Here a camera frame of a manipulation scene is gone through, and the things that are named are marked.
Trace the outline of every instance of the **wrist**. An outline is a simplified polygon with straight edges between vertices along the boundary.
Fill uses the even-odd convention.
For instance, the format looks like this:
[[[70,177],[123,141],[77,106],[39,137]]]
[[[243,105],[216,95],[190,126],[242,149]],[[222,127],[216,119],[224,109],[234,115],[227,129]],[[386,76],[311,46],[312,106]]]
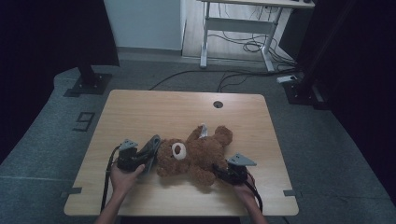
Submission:
[[[111,195],[111,198],[116,200],[116,201],[123,201],[127,195],[127,191],[124,190],[114,190],[113,194]]]
[[[256,200],[254,198],[245,200],[244,206],[246,207],[247,210],[259,209],[259,206],[257,205]]]

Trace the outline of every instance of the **tripod base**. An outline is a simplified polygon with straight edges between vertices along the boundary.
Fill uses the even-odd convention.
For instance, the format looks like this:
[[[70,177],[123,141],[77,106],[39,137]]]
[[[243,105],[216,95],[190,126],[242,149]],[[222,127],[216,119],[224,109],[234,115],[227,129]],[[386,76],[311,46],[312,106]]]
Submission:
[[[110,82],[111,74],[95,74],[93,85],[86,84],[80,77],[72,89],[64,93],[64,97],[79,97],[81,94],[102,95]]]
[[[312,93],[299,94],[297,92],[299,87],[298,83],[283,83],[283,89],[285,89],[286,96],[288,97],[289,104],[291,105],[313,105],[315,100],[312,97]]]

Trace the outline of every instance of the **teddy bear snout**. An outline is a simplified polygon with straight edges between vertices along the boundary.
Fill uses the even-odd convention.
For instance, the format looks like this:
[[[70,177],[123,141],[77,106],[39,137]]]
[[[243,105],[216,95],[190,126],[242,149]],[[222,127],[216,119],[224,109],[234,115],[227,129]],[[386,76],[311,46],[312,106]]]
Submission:
[[[172,154],[178,161],[183,160],[187,155],[186,146],[182,143],[174,143],[172,145]]]

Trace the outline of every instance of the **desk leg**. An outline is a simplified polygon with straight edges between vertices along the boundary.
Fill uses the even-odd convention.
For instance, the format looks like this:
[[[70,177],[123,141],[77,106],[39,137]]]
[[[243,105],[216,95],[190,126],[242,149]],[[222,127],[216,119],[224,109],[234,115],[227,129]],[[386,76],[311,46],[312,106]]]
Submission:
[[[267,66],[268,72],[274,72],[275,69],[271,62],[271,55],[269,54],[269,48],[271,47],[272,39],[276,31],[277,24],[279,22],[280,14],[282,14],[283,7],[280,7],[276,13],[276,18],[274,19],[273,25],[271,27],[271,32],[265,41],[264,48],[262,49],[262,57],[264,58],[265,65]]]
[[[207,60],[207,21],[209,20],[209,9],[210,3],[207,3],[206,6],[206,15],[205,15],[205,26],[204,26],[204,43],[202,44],[201,49],[201,68],[206,68],[206,60]]]

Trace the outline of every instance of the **desk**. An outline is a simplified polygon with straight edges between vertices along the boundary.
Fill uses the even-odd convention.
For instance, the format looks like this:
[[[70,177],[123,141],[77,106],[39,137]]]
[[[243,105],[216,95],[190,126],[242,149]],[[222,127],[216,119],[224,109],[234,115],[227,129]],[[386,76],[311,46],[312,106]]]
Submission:
[[[216,101],[223,107],[215,108]],[[177,91],[110,93],[74,183],[74,188],[82,188],[81,193],[69,195],[65,213],[100,213],[107,161],[125,138],[138,142],[140,149],[154,134],[187,139],[203,122],[208,135],[222,124],[233,131],[226,158],[240,152],[258,163],[249,170],[256,179],[265,215],[298,213],[295,197],[286,197],[283,192],[292,187],[264,98],[257,94]],[[127,195],[119,214],[235,217],[247,213],[229,185],[216,181],[211,187],[197,186],[187,175],[162,178],[154,165]]]
[[[269,72],[275,71],[271,62],[271,56],[269,55],[268,51],[275,34],[280,15],[282,13],[282,9],[284,7],[313,8],[315,6],[315,4],[312,1],[311,3],[304,3],[303,0],[300,0],[299,2],[295,2],[291,0],[199,0],[199,1],[206,3],[204,43],[202,44],[202,49],[201,49],[201,62],[200,62],[201,68],[206,68],[207,33],[209,30],[215,30],[215,31],[230,31],[230,32],[239,32],[239,33],[268,35],[267,41],[265,41],[261,53],[262,53],[262,57],[264,58],[264,62],[267,67],[267,70]],[[276,17],[273,21],[247,21],[247,20],[235,20],[235,19],[226,19],[226,18],[212,18],[209,15],[210,3],[279,7],[279,10],[277,11]]]

